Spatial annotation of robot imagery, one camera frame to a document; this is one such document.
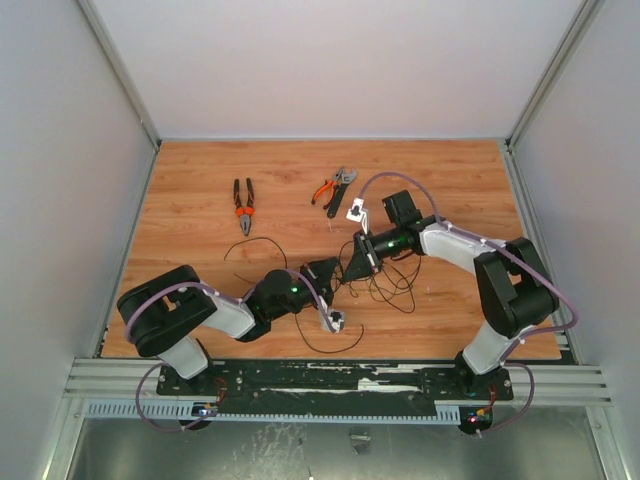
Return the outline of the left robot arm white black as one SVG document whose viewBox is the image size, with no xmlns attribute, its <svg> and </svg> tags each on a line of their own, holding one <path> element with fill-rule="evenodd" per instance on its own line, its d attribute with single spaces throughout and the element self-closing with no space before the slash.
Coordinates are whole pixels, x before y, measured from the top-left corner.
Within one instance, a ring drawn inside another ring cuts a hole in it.
<svg viewBox="0 0 640 480">
<path fill-rule="evenodd" d="M 191 393 L 208 392 L 215 381 L 206 349 L 192 337 L 198 327 L 218 330 L 239 342 L 271 331 L 273 321 L 314 307 L 332 333 L 344 327 L 344 314 L 331 308 L 331 280 L 339 260 L 312 261 L 298 271 L 272 270 L 243 298 L 223 294 L 182 265 L 124 293 L 117 310 L 125 338 L 144 357 L 171 367 Z"/>
</svg>

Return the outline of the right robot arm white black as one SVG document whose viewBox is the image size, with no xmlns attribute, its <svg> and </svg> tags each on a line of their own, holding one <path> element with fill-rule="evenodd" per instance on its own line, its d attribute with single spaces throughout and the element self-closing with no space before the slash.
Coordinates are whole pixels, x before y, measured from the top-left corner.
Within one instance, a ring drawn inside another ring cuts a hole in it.
<svg viewBox="0 0 640 480">
<path fill-rule="evenodd" d="M 360 223 L 361 231 L 353 236 L 354 250 L 342 281 L 373 276 L 385 259 L 405 252 L 440 259 L 472 274 L 484 323 L 455 357 L 453 383 L 460 395 L 476 398 L 495 381 L 516 339 L 559 307 L 557 296 L 547 287 L 548 273 L 524 237 L 510 242 L 486 239 L 436 214 L 425 217 L 406 190 L 384 198 L 383 205 L 394 228 L 377 235 L 369 231 L 362 198 L 356 198 L 347 211 L 346 218 Z"/>
</svg>

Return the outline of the black zip tie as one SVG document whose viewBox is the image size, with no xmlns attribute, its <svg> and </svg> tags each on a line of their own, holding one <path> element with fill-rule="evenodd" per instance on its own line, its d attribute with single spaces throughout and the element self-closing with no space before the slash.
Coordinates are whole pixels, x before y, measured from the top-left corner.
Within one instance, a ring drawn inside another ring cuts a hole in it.
<svg viewBox="0 0 640 480">
<path fill-rule="evenodd" d="M 339 288 L 341 288 L 344 285 L 342 276 L 334 273 L 332 276 L 332 288 L 334 291 L 337 291 Z"/>
</svg>

